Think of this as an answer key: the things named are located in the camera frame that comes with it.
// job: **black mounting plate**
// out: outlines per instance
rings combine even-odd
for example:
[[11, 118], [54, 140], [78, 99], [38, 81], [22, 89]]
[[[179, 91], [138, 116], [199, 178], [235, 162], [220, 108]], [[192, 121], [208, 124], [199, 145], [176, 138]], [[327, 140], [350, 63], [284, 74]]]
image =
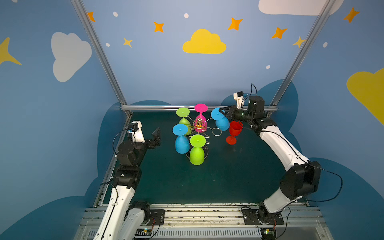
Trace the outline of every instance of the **black mounting plate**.
[[147, 222], [146, 225], [141, 225], [136, 230], [135, 236], [148, 236], [148, 237], [151, 236], [152, 235], [151, 227], [153, 224], [153, 219], [155, 219], [155, 226], [164, 225], [164, 213], [165, 213], [164, 209], [161, 209], [161, 210], [151, 209], [150, 212], [151, 214], [149, 217], [149, 222]]
[[164, 225], [164, 213], [165, 213], [165, 210], [164, 209], [151, 209], [151, 215], [149, 217], [149, 222], [147, 223], [147, 226], [152, 226], [153, 224], [153, 219], [155, 219], [155, 226], [163, 226]]
[[[241, 212], [243, 213], [243, 219], [245, 225], [261, 225], [257, 218], [257, 209], [242, 209]], [[280, 218], [281, 214], [278, 214], [274, 219], [276, 220], [276, 225], [283, 225], [284, 220], [283, 218]], [[272, 220], [268, 225], [274, 225], [275, 222]]]

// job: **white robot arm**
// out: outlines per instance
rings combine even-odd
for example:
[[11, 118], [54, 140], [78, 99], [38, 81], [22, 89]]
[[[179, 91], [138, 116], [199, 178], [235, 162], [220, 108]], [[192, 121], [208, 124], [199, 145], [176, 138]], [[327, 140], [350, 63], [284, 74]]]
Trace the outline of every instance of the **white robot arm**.
[[127, 126], [130, 134], [127, 141], [119, 145], [117, 159], [120, 165], [114, 174], [108, 207], [95, 240], [131, 240], [140, 225], [150, 218], [147, 202], [129, 204], [140, 181], [140, 164], [147, 149], [161, 145], [160, 128], [152, 133], [153, 139], [144, 139], [141, 122], [134, 121]]
[[[304, 163], [303, 161], [309, 161], [307, 157], [292, 146], [277, 126], [268, 126], [261, 130], [260, 137], [271, 147], [287, 172], [291, 167], [295, 166], [295, 164], [301, 165]], [[274, 214], [281, 212], [288, 204], [302, 197], [303, 196], [298, 196], [294, 200], [290, 200], [279, 188], [274, 194], [264, 200], [264, 206], [269, 213]]]
[[240, 108], [240, 95], [237, 105], [220, 108], [228, 111], [226, 117], [247, 122], [252, 130], [274, 151], [286, 170], [280, 187], [269, 198], [259, 204], [258, 218], [263, 224], [273, 222], [274, 218], [291, 202], [317, 191], [321, 166], [310, 162], [281, 133], [276, 123], [264, 114], [264, 100], [260, 96], [250, 96], [247, 109]]

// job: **orange star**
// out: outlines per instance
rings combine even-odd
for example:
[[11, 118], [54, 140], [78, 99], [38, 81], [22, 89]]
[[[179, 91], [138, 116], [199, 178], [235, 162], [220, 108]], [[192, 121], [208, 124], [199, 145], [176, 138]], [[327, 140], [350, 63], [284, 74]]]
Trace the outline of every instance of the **orange star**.
[[277, 29], [276, 29], [276, 33], [275, 33], [275, 35], [274, 35], [272, 38], [280, 38], [280, 39], [281, 39], [281, 37], [283, 36], [283, 33], [284, 33], [286, 30], [287, 30], [287, 28], [286, 28], [286, 29], [280, 29], [280, 28], [277, 28]]
[[12, 57], [8, 52], [9, 38], [6, 38], [4, 42], [0, 44], [0, 64], [5, 61], [10, 61], [16, 64], [21, 65], [14, 57]]
[[93, 12], [88, 13], [89, 20], [96, 22], [95, 19], [93, 18]]
[[126, 40], [125, 38], [124, 38], [124, 40], [125, 40], [125, 43], [123, 44], [123, 45], [129, 45], [131, 48], [132, 48], [132, 46], [131, 46], [131, 42], [132, 42], [132, 40]]
[[235, 29], [238, 31], [239, 30], [239, 24], [241, 23], [241, 21], [243, 21], [243, 20], [242, 19], [236, 20], [236, 19], [232, 18], [232, 23], [229, 26], [228, 30]]
[[297, 45], [300, 48], [301, 44], [305, 41], [306, 39], [301, 39], [301, 36], [299, 36], [299, 40], [296, 43], [292, 44], [292, 46]]
[[163, 33], [163, 25], [164, 25], [164, 23], [156, 23], [155, 22], [155, 31], [160, 31]]
[[352, 8], [352, 10], [349, 12], [349, 14], [344, 18], [344, 20], [348, 20], [349, 23], [352, 22], [352, 19], [357, 15], [359, 14], [360, 12], [358, 11], [355, 11], [354, 8]]

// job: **blue wall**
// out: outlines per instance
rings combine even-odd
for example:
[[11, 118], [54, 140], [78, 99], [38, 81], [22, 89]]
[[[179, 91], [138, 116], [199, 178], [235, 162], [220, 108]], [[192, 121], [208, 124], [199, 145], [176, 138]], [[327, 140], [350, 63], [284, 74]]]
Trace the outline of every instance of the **blue wall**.
[[[285, 77], [299, 51], [292, 44], [305, 39], [316, 19], [265, 14], [252, 0], [84, 0], [84, 5], [93, 12], [92, 24], [128, 104], [220, 104], [234, 92], [249, 91], [250, 83], [260, 89]], [[238, 31], [228, 30], [231, 18], [243, 19]], [[154, 22], [164, 23], [163, 33], [154, 31]], [[272, 39], [277, 27], [287, 30]], [[225, 52], [184, 52], [183, 44], [201, 28], [218, 34]], [[124, 38], [132, 47], [123, 45]]]
[[[352, 8], [360, 13], [349, 23], [344, 18]], [[351, 94], [347, 81], [357, 72], [375, 73], [384, 68], [384, 32], [379, 30], [384, 25], [383, 8], [380, 0], [344, 0], [293, 79], [297, 95], [287, 91], [279, 111], [272, 114], [279, 124], [284, 118], [294, 118], [287, 127], [302, 153], [343, 176], [344, 188], [337, 199], [313, 203], [320, 206], [335, 240], [382, 236], [384, 126]], [[383, 85], [376, 90], [382, 92]], [[290, 106], [297, 101], [295, 110]], [[319, 191], [310, 198], [328, 199], [339, 184], [338, 177], [323, 172]], [[375, 232], [365, 232], [363, 237], [353, 234], [361, 226]]]
[[94, 51], [68, 81], [53, 74], [55, 32], [89, 42], [70, 0], [1, 1], [0, 22], [21, 63], [0, 64], [0, 239], [71, 239], [126, 117]]

